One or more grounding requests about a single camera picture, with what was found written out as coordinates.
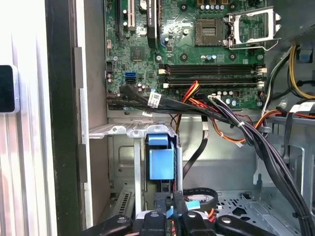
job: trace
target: white label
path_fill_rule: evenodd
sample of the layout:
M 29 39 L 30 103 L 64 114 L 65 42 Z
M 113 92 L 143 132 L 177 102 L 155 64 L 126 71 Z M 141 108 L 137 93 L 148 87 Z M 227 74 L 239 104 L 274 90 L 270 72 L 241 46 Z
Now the white label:
M 315 104 L 315 102 L 304 102 L 301 105 L 294 105 L 290 112 L 291 113 L 296 113 L 296 112 L 309 112 L 313 105 Z
M 142 115 L 145 117 L 152 117 L 153 116 L 153 114 L 151 112 L 147 112 L 147 111 L 143 112 Z
M 242 146 L 244 146 L 242 143 L 235 143 L 236 146 L 238 146 L 239 148 L 241 148 Z
M 161 94 L 158 94 L 157 92 L 151 92 L 148 101 L 148 106 L 158 108 L 158 104 L 159 101 L 161 100 L 161 97 L 162 97 Z

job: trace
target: cable label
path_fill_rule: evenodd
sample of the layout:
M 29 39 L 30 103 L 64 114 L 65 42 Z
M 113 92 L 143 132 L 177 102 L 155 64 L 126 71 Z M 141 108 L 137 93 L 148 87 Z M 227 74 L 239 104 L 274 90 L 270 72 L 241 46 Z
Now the cable label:
M 312 109 L 314 104 L 315 102 L 304 102 L 301 105 L 294 105 L 291 108 L 290 113 L 309 112 Z
M 161 100 L 162 95 L 158 94 L 157 92 L 151 92 L 148 106 L 153 108 L 158 108 L 159 101 Z

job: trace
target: chip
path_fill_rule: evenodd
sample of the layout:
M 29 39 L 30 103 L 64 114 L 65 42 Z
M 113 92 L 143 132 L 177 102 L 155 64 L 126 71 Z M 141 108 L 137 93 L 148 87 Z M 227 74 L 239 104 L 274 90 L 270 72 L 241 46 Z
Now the chip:
M 222 45 L 221 19 L 198 18 L 196 19 L 195 45 L 220 46 Z
M 143 61 L 144 47 L 130 47 L 130 59 L 132 61 Z

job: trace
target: connector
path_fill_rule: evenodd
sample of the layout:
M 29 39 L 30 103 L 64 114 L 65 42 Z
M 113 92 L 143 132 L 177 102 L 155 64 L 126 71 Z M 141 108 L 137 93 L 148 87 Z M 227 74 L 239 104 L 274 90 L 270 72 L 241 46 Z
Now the connector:
M 137 78 L 136 72 L 126 72 L 125 73 L 125 81 L 126 83 L 135 83 Z

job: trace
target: pcie slot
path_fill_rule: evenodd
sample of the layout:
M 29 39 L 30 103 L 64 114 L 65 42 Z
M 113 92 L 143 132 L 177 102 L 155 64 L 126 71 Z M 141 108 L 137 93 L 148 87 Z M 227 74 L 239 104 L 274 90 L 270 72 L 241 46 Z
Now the pcie slot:
M 136 30 L 134 0 L 128 0 L 128 28 L 130 31 Z
M 121 34 L 122 34 L 122 15 L 121 15 L 122 0 L 116 0 L 115 2 L 116 2 L 115 29 L 116 29 L 116 36 L 118 37 L 118 39 L 120 39 Z
M 167 88 L 179 89 L 190 87 L 196 78 L 176 78 L 167 80 Z M 204 88 L 210 87 L 257 87 L 258 78 L 198 78 Z
M 160 75 L 252 75 L 259 73 L 262 65 L 160 65 Z

